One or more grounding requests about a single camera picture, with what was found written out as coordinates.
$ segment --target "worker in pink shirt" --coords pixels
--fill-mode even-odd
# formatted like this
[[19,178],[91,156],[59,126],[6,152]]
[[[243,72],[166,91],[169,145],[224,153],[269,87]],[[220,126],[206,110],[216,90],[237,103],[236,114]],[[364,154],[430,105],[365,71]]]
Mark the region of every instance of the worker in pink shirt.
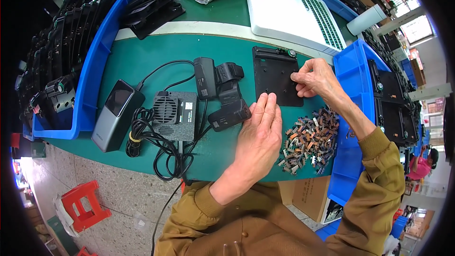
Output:
[[431,149],[429,151],[428,158],[423,158],[424,151],[427,149],[427,145],[422,146],[419,157],[411,155],[411,162],[409,166],[411,172],[407,176],[413,180],[419,180],[424,178],[428,173],[436,168],[436,163],[438,162],[439,152],[436,149]]

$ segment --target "concrete floor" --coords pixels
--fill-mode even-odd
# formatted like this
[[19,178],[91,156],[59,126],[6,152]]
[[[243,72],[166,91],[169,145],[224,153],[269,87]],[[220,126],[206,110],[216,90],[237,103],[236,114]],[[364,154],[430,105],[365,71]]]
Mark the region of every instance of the concrete floor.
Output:
[[[44,220],[55,215],[52,200],[57,194],[62,195],[78,184],[98,181],[100,204],[109,208],[112,216],[90,227],[80,237],[74,238],[74,241],[79,248],[86,246],[89,252],[95,252],[99,256],[150,255],[156,223],[158,222],[158,228],[155,240],[160,236],[163,224],[170,214],[171,204],[181,197],[181,191],[178,190],[158,221],[164,204],[180,184],[179,180],[164,182],[154,175],[105,165],[52,145],[46,145],[46,158],[41,160],[44,160],[41,165],[32,160],[21,165],[26,171]],[[288,208],[312,230],[323,227],[294,206]],[[151,221],[145,233],[134,228],[133,216],[136,212]]]

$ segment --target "pile of small components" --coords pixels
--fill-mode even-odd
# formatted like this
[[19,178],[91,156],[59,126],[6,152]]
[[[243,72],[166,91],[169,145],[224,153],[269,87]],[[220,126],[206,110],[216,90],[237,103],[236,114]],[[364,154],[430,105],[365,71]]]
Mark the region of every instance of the pile of small components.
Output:
[[297,170],[310,159],[317,174],[323,174],[337,148],[339,116],[330,107],[313,111],[313,118],[299,117],[293,128],[286,131],[282,154],[278,160],[283,172],[297,175]]

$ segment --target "olive jacket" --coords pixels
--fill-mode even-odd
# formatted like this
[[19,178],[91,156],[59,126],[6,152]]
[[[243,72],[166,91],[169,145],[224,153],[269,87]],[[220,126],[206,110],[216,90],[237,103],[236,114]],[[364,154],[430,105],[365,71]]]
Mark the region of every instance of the olive jacket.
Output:
[[257,183],[227,206],[210,195],[212,183],[195,182],[172,206],[154,255],[381,255],[405,175],[398,148],[379,128],[359,145],[365,170],[325,242],[282,204],[276,182]]

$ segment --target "person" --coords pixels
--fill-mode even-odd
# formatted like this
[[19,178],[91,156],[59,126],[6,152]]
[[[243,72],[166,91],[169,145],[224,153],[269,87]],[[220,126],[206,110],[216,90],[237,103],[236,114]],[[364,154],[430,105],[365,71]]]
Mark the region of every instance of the person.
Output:
[[154,255],[381,255],[405,191],[398,148],[351,101],[325,60],[307,60],[291,79],[299,97],[320,95],[349,123],[363,153],[365,171],[337,233],[323,242],[282,204],[277,182],[258,183],[282,145],[276,95],[263,93],[250,107],[232,164],[215,182],[185,187]]
[[428,149],[427,145],[422,146],[419,157],[415,157],[411,154],[411,161],[409,162],[409,167],[411,168],[408,176],[413,180],[419,180],[424,178],[432,169],[436,169],[436,163],[439,159],[439,152],[436,149],[431,149],[429,151],[428,158],[423,158],[425,150]]

